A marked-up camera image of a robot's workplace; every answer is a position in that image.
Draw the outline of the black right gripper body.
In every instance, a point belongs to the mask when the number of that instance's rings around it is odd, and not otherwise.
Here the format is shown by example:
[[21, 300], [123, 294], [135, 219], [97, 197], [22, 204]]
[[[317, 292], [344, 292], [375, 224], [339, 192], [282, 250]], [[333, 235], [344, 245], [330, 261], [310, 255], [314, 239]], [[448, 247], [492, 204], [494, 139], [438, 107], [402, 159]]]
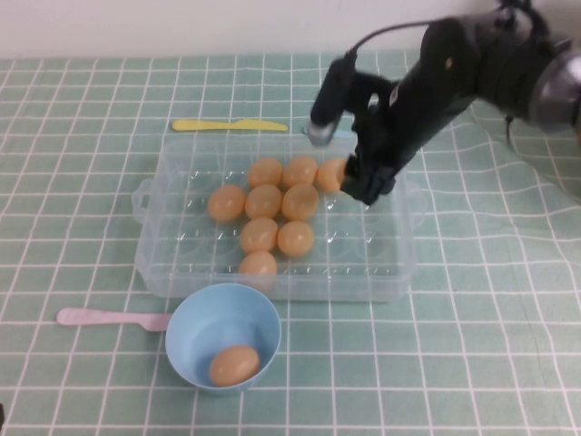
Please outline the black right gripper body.
[[356, 114], [359, 170], [390, 177], [474, 100], [475, 64], [420, 59], [379, 102]]

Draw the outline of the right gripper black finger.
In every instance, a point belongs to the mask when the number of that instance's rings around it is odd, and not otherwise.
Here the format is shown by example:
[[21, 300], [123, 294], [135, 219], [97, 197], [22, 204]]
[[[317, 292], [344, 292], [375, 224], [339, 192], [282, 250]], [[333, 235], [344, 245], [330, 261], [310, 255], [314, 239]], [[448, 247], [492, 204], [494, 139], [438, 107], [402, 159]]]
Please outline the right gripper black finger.
[[358, 154], [351, 154], [343, 170], [343, 192], [355, 200], [366, 201], [368, 184], [368, 169], [363, 158]]
[[373, 205], [382, 195], [388, 195], [396, 182], [396, 170], [392, 166], [371, 165], [366, 167], [365, 204]]

